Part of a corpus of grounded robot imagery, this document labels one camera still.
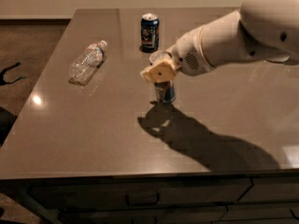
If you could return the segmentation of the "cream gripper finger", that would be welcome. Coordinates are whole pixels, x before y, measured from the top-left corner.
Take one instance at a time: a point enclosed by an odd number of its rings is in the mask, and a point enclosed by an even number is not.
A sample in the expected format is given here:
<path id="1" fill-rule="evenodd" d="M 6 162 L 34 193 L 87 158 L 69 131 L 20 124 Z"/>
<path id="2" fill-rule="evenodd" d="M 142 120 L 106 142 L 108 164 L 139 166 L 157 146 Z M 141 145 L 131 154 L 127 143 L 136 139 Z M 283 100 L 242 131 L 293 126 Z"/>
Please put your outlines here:
<path id="1" fill-rule="evenodd" d="M 160 60 L 143 69 L 140 75 L 148 83 L 162 83 L 173 80 L 177 72 L 171 60 Z"/>

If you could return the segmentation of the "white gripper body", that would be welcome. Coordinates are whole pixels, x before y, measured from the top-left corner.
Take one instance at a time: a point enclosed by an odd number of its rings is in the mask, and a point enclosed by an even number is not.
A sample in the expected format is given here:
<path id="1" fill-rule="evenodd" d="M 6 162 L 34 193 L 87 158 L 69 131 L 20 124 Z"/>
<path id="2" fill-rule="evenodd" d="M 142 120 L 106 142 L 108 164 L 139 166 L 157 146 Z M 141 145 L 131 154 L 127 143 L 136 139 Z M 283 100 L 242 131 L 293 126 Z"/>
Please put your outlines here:
<path id="1" fill-rule="evenodd" d="M 214 69 L 203 52 L 202 31 L 203 26 L 189 31 L 177 40 L 171 50 L 177 70 L 184 75 L 195 77 Z"/>

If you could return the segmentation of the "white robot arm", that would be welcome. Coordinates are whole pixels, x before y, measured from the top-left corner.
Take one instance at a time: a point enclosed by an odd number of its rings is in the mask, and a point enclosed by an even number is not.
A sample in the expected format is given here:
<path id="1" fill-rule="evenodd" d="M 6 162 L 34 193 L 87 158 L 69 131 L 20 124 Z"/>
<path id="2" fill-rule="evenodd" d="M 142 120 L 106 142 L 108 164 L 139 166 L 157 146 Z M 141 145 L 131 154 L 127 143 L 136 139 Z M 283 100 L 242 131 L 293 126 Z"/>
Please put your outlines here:
<path id="1" fill-rule="evenodd" d="M 243 0 L 240 9 L 195 28 L 141 71 L 149 83 L 172 80 L 181 72 L 199 76 L 228 63 L 281 59 L 299 55 L 299 0 Z"/>

